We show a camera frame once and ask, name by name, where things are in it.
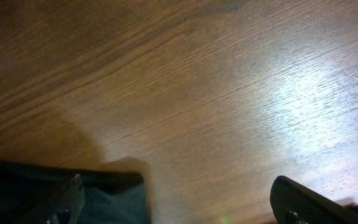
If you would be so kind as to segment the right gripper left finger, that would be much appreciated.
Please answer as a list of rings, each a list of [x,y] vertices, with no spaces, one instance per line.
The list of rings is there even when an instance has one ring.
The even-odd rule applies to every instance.
[[[84,203],[83,182],[76,174],[26,201],[14,223],[76,223]]]

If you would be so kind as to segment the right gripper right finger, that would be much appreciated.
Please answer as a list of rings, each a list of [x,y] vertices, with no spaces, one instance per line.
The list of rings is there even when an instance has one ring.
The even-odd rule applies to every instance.
[[[277,223],[358,224],[358,204],[342,206],[284,175],[272,184],[270,205]]]

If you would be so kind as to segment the dark green t-shirt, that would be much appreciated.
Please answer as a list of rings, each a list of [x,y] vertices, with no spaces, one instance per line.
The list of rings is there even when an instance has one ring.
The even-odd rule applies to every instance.
[[[76,174],[85,203],[76,223],[149,223],[144,178],[138,172],[98,172],[0,162],[0,223],[14,223],[26,201]]]

